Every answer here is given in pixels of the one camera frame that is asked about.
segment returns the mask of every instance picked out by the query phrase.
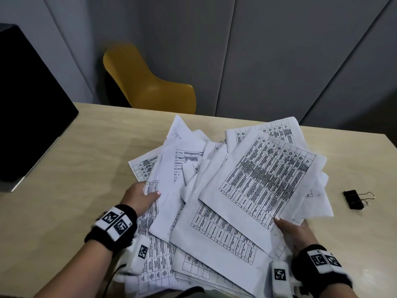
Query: black monitor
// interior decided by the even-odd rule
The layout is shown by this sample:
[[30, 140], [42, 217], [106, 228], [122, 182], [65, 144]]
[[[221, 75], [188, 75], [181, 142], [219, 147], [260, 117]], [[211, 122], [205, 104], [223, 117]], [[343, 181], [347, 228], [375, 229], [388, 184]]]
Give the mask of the black monitor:
[[17, 25], [0, 23], [0, 191], [13, 191], [79, 111]]

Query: chair backrest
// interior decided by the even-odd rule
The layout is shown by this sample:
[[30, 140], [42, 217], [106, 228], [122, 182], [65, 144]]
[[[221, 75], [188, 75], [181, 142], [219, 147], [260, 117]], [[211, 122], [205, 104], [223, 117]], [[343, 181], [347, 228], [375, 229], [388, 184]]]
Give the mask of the chair backrest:
[[103, 56], [103, 64], [127, 99], [129, 95], [138, 94], [145, 83], [155, 77], [133, 44], [109, 49]]

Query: yellow chair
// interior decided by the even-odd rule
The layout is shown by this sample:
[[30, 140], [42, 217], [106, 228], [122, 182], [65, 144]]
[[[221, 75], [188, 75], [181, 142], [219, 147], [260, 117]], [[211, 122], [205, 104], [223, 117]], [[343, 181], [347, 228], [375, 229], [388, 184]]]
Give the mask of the yellow chair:
[[196, 112], [193, 87], [154, 76], [135, 45], [118, 45], [106, 51], [103, 64], [133, 108], [187, 114]]

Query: stack of papers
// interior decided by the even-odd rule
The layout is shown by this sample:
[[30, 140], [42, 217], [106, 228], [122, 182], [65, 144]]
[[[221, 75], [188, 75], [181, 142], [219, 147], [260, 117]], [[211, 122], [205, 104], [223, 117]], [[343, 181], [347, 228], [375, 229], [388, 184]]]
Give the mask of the stack of papers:
[[273, 217], [333, 216], [326, 158], [294, 117], [225, 135], [212, 142], [177, 115], [162, 146], [129, 162], [146, 193], [161, 191], [139, 219], [151, 246], [142, 274], [126, 280], [138, 298], [192, 286], [271, 297], [270, 263], [291, 254]]

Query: desk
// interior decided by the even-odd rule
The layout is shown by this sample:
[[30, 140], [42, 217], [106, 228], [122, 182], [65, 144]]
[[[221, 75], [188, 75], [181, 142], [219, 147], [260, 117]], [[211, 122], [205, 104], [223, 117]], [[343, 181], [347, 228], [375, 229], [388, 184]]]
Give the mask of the desk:
[[[127, 161], [160, 146], [175, 114], [76, 104], [79, 116], [14, 193], [0, 193], [0, 295], [32, 297], [82, 246], [90, 225], [135, 182]], [[181, 115], [213, 141], [258, 124]], [[309, 221], [319, 242], [353, 277], [361, 298], [397, 293], [397, 149], [385, 135], [302, 127], [328, 158], [326, 191], [335, 217]], [[341, 194], [372, 191], [350, 210]]]

